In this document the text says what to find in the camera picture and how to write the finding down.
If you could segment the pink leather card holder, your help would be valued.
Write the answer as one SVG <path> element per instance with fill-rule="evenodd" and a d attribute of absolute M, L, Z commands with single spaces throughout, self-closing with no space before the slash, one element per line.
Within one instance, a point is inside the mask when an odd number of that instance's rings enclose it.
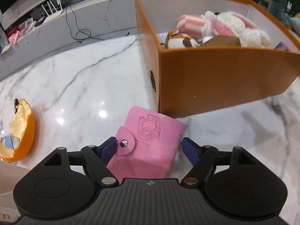
<path fill-rule="evenodd" d="M 107 168 L 119 182 L 125 178 L 167 178 L 185 128 L 169 116 L 132 107 L 117 131 L 117 151 Z"/>

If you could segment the small gold cardboard box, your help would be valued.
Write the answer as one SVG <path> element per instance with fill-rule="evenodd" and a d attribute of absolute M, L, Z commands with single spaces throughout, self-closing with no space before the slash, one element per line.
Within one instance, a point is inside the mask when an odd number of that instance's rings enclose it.
<path fill-rule="evenodd" d="M 208 41 L 202 43 L 202 47 L 225 47 L 225 46 L 237 46 L 241 47 L 241 43 L 238 37 L 230 37 L 224 35 L 217 35 Z"/>

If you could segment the crocheted white pink bunny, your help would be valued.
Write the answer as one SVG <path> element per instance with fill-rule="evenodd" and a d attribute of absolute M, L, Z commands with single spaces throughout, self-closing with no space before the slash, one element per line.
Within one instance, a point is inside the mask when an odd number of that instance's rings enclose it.
<path fill-rule="evenodd" d="M 237 37 L 242 47 L 267 48 L 271 45 L 268 33 L 244 15 L 233 11 L 219 14 L 206 11 L 204 16 L 215 36 Z"/>

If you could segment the large orange storage box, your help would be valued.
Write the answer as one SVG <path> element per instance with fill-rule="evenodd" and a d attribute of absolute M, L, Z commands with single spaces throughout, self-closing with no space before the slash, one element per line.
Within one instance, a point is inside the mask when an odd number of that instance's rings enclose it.
<path fill-rule="evenodd" d="M 250 0 L 135 0 L 136 20 L 160 113 L 177 118 L 278 95 L 299 75 L 299 41 Z M 164 49 L 157 37 L 183 14 L 235 11 L 271 38 L 264 48 Z M 283 42 L 289 51 L 274 50 Z"/>

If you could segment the orange peel bowl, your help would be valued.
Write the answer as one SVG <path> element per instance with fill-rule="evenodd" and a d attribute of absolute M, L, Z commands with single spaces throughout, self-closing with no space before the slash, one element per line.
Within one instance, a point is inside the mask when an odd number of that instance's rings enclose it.
<path fill-rule="evenodd" d="M 31 151 L 34 139 L 36 120 L 30 104 L 25 99 L 19 99 L 16 113 L 9 122 L 10 133 L 19 139 L 17 148 L 11 149 L 1 143 L 1 158 L 8 162 L 24 159 Z"/>

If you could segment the cardboard box with orange text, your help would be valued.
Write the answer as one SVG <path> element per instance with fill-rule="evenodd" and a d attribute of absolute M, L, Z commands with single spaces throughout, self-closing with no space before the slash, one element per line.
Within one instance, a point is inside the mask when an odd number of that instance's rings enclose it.
<path fill-rule="evenodd" d="M 20 213 L 13 199 L 15 185 L 29 172 L 28 169 L 1 160 L 0 167 L 0 207 L 1 224 L 12 224 Z"/>

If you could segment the brown plush puppy toy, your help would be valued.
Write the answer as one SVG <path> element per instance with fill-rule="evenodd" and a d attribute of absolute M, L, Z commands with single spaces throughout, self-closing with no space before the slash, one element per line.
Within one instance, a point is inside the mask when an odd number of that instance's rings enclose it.
<path fill-rule="evenodd" d="M 179 30 L 170 30 L 167 34 L 164 48 L 178 49 L 178 48 L 195 48 L 199 43 L 190 35 L 180 32 Z"/>

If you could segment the white wifi router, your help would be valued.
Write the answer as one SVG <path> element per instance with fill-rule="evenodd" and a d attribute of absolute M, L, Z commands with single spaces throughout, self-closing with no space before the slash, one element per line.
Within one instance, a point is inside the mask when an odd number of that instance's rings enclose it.
<path fill-rule="evenodd" d="M 48 0 L 47 5 L 41 5 L 42 9 L 44 10 L 44 12 L 46 14 L 45 20 L 43 23 L 47 23 L 47 22 L 59 17 L 60 15 L 62 15 L 62 13 L 63 13 L 62 0 L 56 0 L 56 3 L 58 5 L 58 7 L 56 7 L 54 5 L 52 0 Z"/>

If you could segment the light blue cushion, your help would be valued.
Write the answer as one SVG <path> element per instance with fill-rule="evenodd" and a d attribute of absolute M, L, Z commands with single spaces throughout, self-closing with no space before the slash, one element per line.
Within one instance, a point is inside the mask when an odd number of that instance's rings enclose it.
<path fill-rule="evenodd" d="M 300 18 L 290 17 L 289 18 L 289 29 L 294 29 L 298 34 L 300 33 Z"/>

